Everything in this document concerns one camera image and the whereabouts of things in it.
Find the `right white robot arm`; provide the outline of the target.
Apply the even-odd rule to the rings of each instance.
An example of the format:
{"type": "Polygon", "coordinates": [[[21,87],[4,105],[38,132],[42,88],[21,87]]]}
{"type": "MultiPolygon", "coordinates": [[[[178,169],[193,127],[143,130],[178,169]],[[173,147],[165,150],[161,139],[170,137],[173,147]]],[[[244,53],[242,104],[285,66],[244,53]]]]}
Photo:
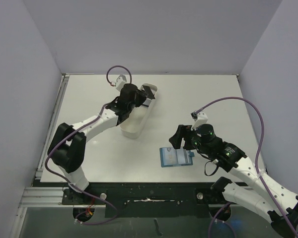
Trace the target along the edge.
{"type": "Polygon", "coordinates": [[[211,186],[215,202],[243,206],[267,220],[284,238],[298,235],[298,195],[274,181],[265,170],[256,171],[254,163],[241,149],[215,135],[212,125],[203,124],[196,130],[190,125],[179,125],[169,142],[175,149],[184,144],[185,150],[196,150],[251,188],[247,190],[220,177],[211,186]]]}

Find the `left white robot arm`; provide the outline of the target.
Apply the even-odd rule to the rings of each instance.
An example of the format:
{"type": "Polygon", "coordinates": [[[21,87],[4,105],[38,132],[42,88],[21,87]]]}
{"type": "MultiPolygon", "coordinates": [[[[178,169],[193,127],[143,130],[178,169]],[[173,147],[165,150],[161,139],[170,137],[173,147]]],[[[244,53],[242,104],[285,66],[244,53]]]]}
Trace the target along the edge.
{"type": "Polygon", "coordinates": [[[46,170],[65,179],[74,190],[75,200],[81,204],[87,203],[91,191],[81,167],[87,142],[105,130],[122,124],[135,108],[153,98],[150,87],[143,85],[138,88],[127,83],[120,89],[119,96],[102,106],[99,114],[76,124],[60,124],[47,152],[46,170]]]}

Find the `blue card holder wallet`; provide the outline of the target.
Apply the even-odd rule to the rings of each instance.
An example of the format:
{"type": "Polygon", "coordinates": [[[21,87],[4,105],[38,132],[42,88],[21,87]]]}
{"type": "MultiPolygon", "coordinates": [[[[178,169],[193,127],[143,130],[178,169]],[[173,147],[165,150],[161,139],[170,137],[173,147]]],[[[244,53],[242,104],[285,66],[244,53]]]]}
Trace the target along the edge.
{"type": "MultiPolygon", "coordinates": [[[[192,152],[191,151],[191,156],[192,156],[192,160],[193,160],[193,157],[195,157],[195,154],[194,154],[194,152],[192,152]]],[[[177,164],[176,165],[174,165],[174,166],[167,166],[167,167],[179,167],[179,166],[181,166],[181,165],[179,165],[178,164],[178,162],[177,162],[177,164]]]]}

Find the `silver VIP credit card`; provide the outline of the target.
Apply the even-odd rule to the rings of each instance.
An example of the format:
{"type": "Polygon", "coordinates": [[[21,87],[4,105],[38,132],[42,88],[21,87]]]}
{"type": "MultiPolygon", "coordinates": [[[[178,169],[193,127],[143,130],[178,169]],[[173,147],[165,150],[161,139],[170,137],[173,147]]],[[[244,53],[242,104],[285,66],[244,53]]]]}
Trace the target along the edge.
{"type": "Polygon", "coordinates": [[[177,156],[177,162],[181,166],[193,164],[191,151],[179,149],[179,150],[176,150],[176,156],[177,156]]]}

